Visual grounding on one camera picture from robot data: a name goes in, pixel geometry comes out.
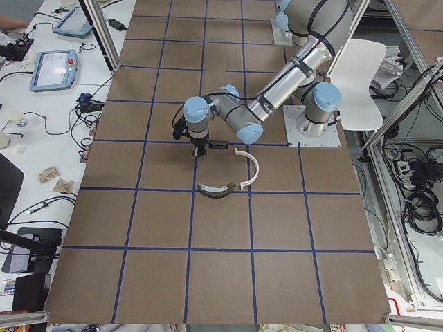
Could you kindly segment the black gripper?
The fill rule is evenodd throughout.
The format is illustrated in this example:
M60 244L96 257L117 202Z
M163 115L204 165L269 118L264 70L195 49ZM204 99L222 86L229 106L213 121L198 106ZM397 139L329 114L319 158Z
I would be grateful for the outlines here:
M208 141L209 141L209 135L206 135L202 138L190 137L190 142L195 147L193 156L198 156L199 152L201 152L202 156L205 156L208 153L206 150L206 144L208 143Z

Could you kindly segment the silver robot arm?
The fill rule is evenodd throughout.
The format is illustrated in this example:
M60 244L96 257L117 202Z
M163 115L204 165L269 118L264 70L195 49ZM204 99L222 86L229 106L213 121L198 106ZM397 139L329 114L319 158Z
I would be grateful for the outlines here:
M352 23L349 1L282 1L276 17L281 29L292 35L296 54L254 97L241 99L227 84L214 93L188 98L183 115L172 124L175 140L186 137L194 155L206 154L209 122L221 118L246 145L259 140L263 123L292 95L305 104L297 130L307 137L319 137L332 113L341 103L338 87L316 78L316 70L333 60L344 45Z

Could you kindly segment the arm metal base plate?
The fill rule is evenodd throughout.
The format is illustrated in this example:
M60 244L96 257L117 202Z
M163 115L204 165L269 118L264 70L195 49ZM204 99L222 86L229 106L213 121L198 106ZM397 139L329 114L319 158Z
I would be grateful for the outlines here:
M323 124L310 123L305 117L303 105L284 105L283 115L287 144L290 147L341 147L333 113L329 113L328 121Z
M273 43L279 46L291 46L292 34L289 32L286 19L272 18L271 27L273 33Z

